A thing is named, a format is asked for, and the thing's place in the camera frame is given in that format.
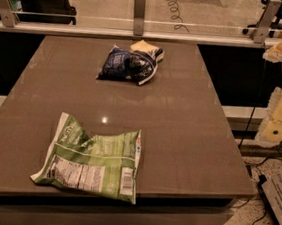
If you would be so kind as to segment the left metal glass bracket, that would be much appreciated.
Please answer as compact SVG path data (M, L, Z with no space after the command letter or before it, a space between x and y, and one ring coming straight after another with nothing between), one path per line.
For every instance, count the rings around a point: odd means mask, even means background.
M19 23L17 14L13 11L10 0L0 0L0 18L4 27L13 28Z

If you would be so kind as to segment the glass barrier panel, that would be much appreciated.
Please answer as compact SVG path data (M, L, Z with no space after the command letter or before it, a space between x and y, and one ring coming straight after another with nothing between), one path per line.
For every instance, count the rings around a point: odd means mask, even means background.
M0 23L263 43L282 38L282 0L0 0Z

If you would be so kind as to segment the grey table drawer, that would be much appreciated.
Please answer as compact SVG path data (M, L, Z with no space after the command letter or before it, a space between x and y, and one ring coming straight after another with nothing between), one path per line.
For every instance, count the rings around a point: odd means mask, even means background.
M2 205L0 225L224 225L222 207Z

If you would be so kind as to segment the metal glass bracket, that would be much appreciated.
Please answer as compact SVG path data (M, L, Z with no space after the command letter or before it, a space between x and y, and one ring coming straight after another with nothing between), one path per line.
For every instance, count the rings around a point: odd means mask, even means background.
M282 0L268 0L266 8L264 9L251 37L254 43L264 44L265 38L268 37L268 31L271 28L272 20L275 18L281 4Z
M133 34L135 36L143 35L145 12L146 12L145 3L146 3L146 0L134 0Z
M10 0L0 0L0 18L4 27L13 28L19 23L17 14L13 11Z

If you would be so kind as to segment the yellow sponge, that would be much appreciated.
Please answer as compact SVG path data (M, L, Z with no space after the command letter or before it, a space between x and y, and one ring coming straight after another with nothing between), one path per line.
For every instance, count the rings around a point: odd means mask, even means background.
M150 55L154 60L156 60L156 62L160 62L164 58L165 51L162 48L149 44L144 40L133 43L130 48L131 51L142 51Z

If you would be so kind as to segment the green jalapeno chip bag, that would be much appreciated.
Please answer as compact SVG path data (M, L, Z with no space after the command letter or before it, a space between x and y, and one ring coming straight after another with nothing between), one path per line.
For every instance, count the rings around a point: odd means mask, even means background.
M92 137L64 112L44 165L31 180L134 204L141 146L139 130Z

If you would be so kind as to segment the right metal glass bracket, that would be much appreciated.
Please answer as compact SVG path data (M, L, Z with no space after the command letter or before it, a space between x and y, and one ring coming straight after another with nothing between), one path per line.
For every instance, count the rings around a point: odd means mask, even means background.
M266 8L264 9L251 37L254 43L264 44L265 38L268 37L268 31L271 28L272 20L275 18L281 4L282 0L268 0Z

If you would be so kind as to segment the blue chip bag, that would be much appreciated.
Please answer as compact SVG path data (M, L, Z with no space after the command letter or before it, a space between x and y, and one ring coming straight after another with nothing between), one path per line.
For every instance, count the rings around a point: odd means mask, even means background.
M99 72L98 79L131 80L138 85L145 84L154 77L158 61L164 56L163 52L162 48L147 52L128 51L115 44Z

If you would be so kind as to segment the middle metal glass bracket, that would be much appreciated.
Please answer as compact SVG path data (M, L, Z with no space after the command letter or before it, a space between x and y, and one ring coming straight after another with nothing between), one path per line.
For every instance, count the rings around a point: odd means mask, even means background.
M146 3L146 0L134 0L133 34L135 36L143 35L145 12L146 12L145 3Z

